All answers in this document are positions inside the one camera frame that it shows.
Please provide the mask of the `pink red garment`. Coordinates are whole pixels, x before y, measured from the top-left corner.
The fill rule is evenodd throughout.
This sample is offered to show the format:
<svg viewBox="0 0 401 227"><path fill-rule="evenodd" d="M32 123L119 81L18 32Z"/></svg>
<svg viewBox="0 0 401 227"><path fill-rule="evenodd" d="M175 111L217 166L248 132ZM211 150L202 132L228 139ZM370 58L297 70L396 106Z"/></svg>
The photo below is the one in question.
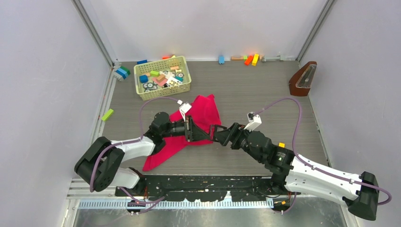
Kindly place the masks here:
<svg viewBox="0 0 401 227"><path fill-rule="evenodd" d="M193 118L194 123L203 131L209 132L211 125L221 124L219 111L213 94L208 96L198 95L191 105L192 108L187 113ZM147 172L158 167L187 146L203 146L211 143L212 141L209 140L188 142L183 136L168 137L166 138L166 145L160 152L147 157L142 170Z"/></svg>

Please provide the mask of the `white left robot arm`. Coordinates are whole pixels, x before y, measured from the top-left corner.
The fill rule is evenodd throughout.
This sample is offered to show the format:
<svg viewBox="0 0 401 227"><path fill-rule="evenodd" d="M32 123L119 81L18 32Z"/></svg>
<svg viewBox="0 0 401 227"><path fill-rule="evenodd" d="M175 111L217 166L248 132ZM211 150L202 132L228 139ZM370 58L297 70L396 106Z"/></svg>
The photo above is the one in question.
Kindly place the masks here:
<svg viewBox="0 0 401 227"><path fill-rule="evenodd" d="M112 186L139 196L145 190L144 178L132 168L122 168L122 162L159 153L167 145L166 138L183 137L187 142L217 141L215 134L224 129L213 124L205 131L189 115L173 122L169 114L159 112L143 137L122 141L111 141L104 136L97 138L75 164L74 171L92 191L101 192Z"/></svg>

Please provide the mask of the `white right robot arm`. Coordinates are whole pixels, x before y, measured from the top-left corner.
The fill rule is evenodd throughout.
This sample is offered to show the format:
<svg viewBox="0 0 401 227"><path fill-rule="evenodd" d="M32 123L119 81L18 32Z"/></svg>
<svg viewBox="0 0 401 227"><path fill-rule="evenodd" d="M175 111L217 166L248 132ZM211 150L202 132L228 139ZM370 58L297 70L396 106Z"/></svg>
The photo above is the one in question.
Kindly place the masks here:
<svg viewBox="0 0 401 227"><path fill-rule="evenodd" d="M274 193L314 195L347 207L348 212L359 218L376 220L379 191L374 174L367 171L352 174L321 165L238 123L227 131L225 144L231 142L231 149L242 149L272 173L270 189Z"/></svg>

